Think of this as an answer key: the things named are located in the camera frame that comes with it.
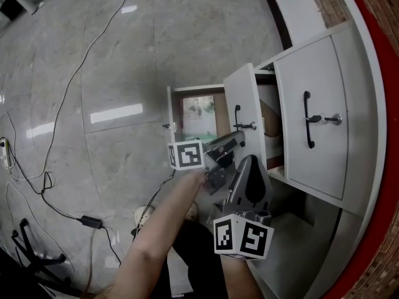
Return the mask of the green photo-cover book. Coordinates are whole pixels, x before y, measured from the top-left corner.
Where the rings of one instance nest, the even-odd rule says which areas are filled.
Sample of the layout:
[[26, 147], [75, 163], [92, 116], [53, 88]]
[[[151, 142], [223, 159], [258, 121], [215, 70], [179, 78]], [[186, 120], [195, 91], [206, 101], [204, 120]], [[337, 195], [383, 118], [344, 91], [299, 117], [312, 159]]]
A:
[[182, 135], [185, 141], [201, 140], [203, 143], [217, 138], [213, 96], [183, 99]]

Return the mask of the person's right forearm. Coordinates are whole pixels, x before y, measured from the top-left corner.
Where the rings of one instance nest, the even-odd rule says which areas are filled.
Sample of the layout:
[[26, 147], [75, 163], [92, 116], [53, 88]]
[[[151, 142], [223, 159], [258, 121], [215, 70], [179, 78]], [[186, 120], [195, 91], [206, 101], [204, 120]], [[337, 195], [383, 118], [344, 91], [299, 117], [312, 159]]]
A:
[[264, 299], [246, 261], [221, 256], [221, 263], [229, 299]]

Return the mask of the person's black trousers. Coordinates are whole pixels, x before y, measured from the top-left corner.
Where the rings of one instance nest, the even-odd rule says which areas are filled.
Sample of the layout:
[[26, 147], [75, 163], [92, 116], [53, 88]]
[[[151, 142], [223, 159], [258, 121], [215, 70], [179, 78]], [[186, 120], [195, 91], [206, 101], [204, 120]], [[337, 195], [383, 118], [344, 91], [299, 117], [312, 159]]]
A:
[[214, 252], [213, 235], [204, 225], [183, 221], [179, 230], [162, 225], [160, 246], [171, 247], [188, 266], [196, 299], [228, 299], [221, 257]]

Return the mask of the person's left forearm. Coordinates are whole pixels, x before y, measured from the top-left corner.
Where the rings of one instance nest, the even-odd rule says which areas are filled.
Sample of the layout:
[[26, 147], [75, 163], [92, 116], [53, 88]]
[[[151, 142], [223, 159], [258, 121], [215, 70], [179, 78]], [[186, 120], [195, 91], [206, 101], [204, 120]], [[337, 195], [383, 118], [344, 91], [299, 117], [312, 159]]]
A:
[[186, 173], [145, 222], [103, 299], [148, 299], [186, 214], [206, 180], [203, 170]]

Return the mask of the black power adapter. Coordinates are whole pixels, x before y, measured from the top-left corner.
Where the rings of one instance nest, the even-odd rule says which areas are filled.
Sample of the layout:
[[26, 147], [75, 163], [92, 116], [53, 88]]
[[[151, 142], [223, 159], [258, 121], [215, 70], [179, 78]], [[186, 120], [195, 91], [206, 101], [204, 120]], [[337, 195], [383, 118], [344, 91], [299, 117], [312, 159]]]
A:
[[103, 222], [101, 219], [90, 217], [90, 216], [82, 216], [79, 219], [79, 222], [82, 225], [84, 225], [86, 227], [93, 228], [93, 229], [101, 229], [103, 227]]

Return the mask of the black waste bin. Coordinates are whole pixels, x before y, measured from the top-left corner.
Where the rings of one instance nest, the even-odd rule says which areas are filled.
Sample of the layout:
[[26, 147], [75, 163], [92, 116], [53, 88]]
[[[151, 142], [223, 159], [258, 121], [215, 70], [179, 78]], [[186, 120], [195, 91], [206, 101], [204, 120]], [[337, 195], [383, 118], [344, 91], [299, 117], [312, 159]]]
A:
[[4, 0], [0, 5], [0, 13], [10, 21], [15, 20], [22, 10], [23, 7], [16, 0]]

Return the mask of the person's left shoe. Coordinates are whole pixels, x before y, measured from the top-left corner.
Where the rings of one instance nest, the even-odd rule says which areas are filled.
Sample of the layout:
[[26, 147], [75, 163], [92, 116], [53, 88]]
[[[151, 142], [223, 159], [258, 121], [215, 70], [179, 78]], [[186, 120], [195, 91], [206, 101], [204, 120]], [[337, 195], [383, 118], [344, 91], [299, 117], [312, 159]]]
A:
[[153, 214], [155, 208], [153, 206], [140, 206], [134, 213], [135, 228], [140, 229], [149, 217]]

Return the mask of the person's right shoe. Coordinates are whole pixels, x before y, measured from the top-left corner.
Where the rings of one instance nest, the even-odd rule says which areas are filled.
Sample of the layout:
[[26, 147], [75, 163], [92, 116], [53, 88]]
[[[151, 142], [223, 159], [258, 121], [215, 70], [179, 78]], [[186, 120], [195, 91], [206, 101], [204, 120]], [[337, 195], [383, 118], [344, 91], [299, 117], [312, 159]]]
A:
[[189, 211], [187, 212], [185, 219], [187, 221], [196, 222], [198, 220], [198, 212], [199, 210], [197, 203], [194, 202], [192, 203]]

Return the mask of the white top drawer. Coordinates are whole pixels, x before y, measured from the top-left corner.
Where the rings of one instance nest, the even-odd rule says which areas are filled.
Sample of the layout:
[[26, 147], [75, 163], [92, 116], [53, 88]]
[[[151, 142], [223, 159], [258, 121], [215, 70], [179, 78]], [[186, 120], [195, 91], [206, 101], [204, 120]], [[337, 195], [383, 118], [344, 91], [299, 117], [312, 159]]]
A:
[[[331, 37], [275, 61], [281, 98], [286, 178], [341, 199], [348, 155], [347, 106]], [[308, 123], [305, 118], [339, 114], [342, 123]]]

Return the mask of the white bottom drawer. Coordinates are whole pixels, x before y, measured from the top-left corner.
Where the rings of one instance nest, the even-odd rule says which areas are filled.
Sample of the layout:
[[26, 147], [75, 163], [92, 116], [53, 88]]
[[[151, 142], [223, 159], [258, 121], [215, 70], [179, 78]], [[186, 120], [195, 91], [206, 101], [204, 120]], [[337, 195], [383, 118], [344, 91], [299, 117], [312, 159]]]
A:
[[171, 142], [184, 141], [182, 135], [184, 98], [213, 96], [216, 114], [217, 138], [227, 135], [230, 132], [226, 96], [222, 84], [167, 87], [166, 96], [168, 103], [168, 121], [165, 124], [169, 123], [173, 126], [173, 123], [176, 123], [176, 130], [172, 128], [169, 130]]

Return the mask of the person's shoe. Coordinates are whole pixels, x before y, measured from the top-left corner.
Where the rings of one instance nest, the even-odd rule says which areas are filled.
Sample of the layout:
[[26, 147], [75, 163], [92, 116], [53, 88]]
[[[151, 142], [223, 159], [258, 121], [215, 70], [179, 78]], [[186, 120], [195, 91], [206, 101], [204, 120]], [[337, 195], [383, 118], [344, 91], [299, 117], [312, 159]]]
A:
[[189, 211], [187, 212], [185, 219], [187, 221], [196, 222], [198, 220], [198, 212], [199, 210], [197, 203], [194, 202], [192, 203]]
[[155, 208], [153, 206], [140, 206], [134, 213], [135, 228], [140, 229], [149, 217], [153, 214]]

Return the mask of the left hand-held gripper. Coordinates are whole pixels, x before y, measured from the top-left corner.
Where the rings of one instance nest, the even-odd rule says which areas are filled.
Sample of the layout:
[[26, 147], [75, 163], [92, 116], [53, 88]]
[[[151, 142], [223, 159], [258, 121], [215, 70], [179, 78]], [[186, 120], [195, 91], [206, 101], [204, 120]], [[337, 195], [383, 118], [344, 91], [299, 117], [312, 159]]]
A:
[[234, 131], [210, 141], [207, 151], [201, 140], [168, 143], [170, 166], [177, 171], [204, 170], [206, 190], [213, 195], [226, 185], [226, 171], [233, 163], [232, 150], [244, 140], [243, 131]]

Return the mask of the black office chair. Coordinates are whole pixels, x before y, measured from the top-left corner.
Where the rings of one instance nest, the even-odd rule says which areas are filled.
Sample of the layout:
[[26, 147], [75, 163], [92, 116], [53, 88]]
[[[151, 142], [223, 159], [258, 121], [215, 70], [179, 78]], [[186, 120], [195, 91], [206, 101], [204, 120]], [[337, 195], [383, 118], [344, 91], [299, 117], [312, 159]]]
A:
[[54, 259], [42, 258], [32, 249], [25, 228], [27, 219], [20, 221], [20, 231], [13, 230], [11, 239], [18, 254], [23, 254], [29, 261], [24, 265], [21, 260], [14, 260], [5, 250], [0, 249], [0, 286], [6, 289], [5, 299], [54, 299], [51, 292], [55, 290], [66, 295], [81, 297], [83, 292], [71, 286], [71, 279], [58, 277], [48, 269], [52, 265], [63, 264], [67, 257], [60, 254]]

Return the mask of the white cabinet with red top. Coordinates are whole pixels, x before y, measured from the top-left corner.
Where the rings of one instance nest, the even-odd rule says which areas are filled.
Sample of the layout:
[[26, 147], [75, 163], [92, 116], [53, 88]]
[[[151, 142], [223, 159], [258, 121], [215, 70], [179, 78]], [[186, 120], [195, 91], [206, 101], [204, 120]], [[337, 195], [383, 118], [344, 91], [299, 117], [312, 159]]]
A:
[[277, 179], [338, 209], [329, 252], [307, 299], [340, 299], [377, 255], [399, 208], [399, 56], [366, 0], [337, 2], [344, 15], [326, 27], [314, 0], [268, 0], [285, 55], [331, 37], [345, 91], [348, 155], [341, 199]]

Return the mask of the white power strip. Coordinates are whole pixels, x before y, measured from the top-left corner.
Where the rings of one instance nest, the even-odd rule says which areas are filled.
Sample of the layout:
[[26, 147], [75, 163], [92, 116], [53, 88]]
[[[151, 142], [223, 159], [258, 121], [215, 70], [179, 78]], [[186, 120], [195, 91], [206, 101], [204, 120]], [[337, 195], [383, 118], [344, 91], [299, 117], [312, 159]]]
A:
[[0, 138], [0, 154], [4, 167], [9, 169], [11, 162], [9, 158], [9, 143], [5, 137]]

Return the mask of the white drawer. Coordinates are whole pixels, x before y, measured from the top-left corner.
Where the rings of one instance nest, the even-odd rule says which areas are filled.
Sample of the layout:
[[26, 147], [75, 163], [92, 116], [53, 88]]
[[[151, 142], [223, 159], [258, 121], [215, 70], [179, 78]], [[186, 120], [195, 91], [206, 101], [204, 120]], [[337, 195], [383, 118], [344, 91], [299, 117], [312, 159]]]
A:
[[[275, 61], [281, 98], [286, 178], [341, 199], [348, 155], [347, 106], [331, 37]], [[305, 118], [339, 114], [342, 123], [308, 123]]]
[[216, 114], [217, 138], [227, 135], [230, 132], [226, 96], [222, 84], [167, 87], [166, 96], [168, 103], [168, 121], [165, 124], [169, 123], [173, 126], [173, 123], [176, 123], [176, 130], [172, 128], [169, 130], [171, 142], [184, 141], [182, 135], [184, 98], [213, 96]]
[[235, 164], [253, 154], [267, 169], [284, 169], [284, 141], [281, 106], [274, 67], [255, 69], [243, 65], [223, 81], [231, 130], [238, 123], [255, 121], [256, 130], [238, 129], [245, 135], [244, 145], [234, 149]]

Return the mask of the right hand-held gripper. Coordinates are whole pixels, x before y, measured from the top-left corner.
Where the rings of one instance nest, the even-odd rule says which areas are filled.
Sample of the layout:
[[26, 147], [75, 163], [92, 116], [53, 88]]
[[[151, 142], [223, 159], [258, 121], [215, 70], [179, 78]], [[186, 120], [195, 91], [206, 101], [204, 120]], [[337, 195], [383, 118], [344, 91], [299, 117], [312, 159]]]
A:
[[271, 200], [266, 168], [257, 156], [248, 155], [229, 185], [228, 201], [214, 204], [214, 252], [239, 260], [264, 260], [274, 233], [267, 210]]

